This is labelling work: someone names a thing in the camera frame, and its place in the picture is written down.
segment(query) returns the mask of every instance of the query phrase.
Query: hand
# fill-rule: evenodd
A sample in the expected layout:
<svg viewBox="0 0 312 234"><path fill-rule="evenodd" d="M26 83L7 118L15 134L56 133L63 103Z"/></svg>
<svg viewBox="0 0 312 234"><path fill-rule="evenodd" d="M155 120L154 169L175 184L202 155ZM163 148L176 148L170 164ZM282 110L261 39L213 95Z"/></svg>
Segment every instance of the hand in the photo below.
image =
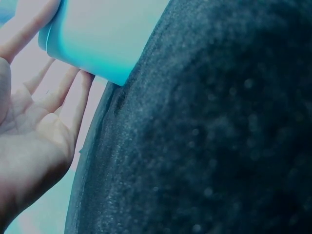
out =
<svg viewBox="0 0 312 234"><path fill-rule="evenodd" d="M35 102L32 94L54 62L51 59L11 94L10 64L51 20L60 2L19 1L25 3L21 14L17 10L17 16L0 29L0 233L67 172L93 78L72 67L58 90ZM25 8L35 6L34 1L43 7L26 14ZM14 26L20 29L12 32Z"/></svg>

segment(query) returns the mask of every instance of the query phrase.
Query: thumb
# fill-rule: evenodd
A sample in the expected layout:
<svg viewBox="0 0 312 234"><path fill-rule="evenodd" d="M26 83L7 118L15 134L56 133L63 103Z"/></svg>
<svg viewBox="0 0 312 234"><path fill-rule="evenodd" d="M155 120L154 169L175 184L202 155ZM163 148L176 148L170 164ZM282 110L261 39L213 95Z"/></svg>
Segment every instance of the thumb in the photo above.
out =
<svg viewBox="0 0 312 234"><path fill-rule="evenodd" d="M11 68L10 64L0 58L0 124L3 122L9 108L11 98Z"/></svg>

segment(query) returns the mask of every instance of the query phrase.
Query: light background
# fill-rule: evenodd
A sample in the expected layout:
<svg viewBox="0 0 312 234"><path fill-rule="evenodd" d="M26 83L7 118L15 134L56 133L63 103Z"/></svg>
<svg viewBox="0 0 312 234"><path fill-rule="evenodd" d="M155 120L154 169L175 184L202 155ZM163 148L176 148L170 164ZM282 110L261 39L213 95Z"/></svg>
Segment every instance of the light background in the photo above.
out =
<svg viewBox="0 0 312 234"><path fill-rule="evenodd" d="M15 12L18 0L0 0L0 27L6 23ZM48 61L46 53L38 47L38 36L16 57L12 64L12 89L31 78ZM57 63L34 98L41 98L53 88L58 79L68 68L67 64ZM74 162L65 177L31 207L20 214L9 226L6 234L63 234L70 192L82 148L94 112L105 89L106 80L96 77L91 88L87 109L80 130Z"/></svg>

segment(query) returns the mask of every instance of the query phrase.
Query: teal bottle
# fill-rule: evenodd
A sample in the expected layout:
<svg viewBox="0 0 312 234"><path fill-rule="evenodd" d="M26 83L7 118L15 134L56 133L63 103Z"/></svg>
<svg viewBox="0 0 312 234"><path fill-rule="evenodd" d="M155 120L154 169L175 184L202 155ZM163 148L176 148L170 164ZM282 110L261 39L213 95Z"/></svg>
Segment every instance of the teal bottle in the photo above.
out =
<svg viewBox="0 0 312 234"><path fill-rule="evenodd" d="M124 85L169 0L62 0L39 32L53 58Z"/></svg>

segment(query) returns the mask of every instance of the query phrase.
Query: palm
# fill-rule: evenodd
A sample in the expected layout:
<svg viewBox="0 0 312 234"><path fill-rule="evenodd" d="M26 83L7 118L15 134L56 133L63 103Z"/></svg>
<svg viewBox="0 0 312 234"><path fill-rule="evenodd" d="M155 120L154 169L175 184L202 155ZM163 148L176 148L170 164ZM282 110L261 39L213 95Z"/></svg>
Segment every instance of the palm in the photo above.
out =
<svg viewBox="0 0 312 234"><path fill-rule="evenodd" d="M19 2L25 3L21 18L0 30L0 233L70 167L92 83L90 74L71 67L54 92L34 101L33 94L52 70L52 59L11 94L10 64L53 17L60 0L38 0L44 6L38 13L29 14L24 9L38 4ZM15 26L19 31L12 31Z"/></svg>

